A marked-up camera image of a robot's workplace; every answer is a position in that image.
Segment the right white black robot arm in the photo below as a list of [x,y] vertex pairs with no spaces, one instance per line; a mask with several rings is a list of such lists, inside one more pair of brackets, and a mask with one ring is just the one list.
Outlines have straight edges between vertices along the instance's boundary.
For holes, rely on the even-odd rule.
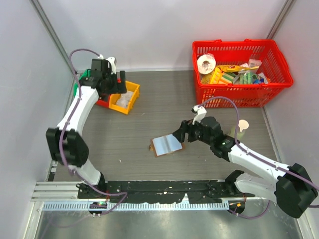
[[205,117],[201,122],[184,120],[172,135],[180,143],[201,141],[209,145],[215,156],[255,173],[255,176],[242,171],[231,173],[225,184],[229,196],[242,192],[268,199],[296,219],[314,207],[318,190],[303,166],[297,163],[289,166],[252,151],[226,135],[214,117]]

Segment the brown leather card holder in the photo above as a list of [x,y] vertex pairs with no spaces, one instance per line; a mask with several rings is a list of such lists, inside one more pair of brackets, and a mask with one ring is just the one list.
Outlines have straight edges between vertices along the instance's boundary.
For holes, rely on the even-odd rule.
[[172,134],[153,138],[149,145],[149,151],[152,151],[155,157],[169,155],[183,149],[184,145]]

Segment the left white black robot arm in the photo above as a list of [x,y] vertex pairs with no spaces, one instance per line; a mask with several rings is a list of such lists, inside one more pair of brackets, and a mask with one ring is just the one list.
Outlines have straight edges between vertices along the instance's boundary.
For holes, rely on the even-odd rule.
[[100,56],[92,60],[88,76],[76,81],[77,92],[70,108],[55,128],[46,131],[50,155],[64,165],[71,175],[77,175],[95,198],[102,198],[107,191],[104,175],[89,160],[89,148],[82,138],[87,117],[101,96],[124,93],[125,72],[117,75],[116,59]]

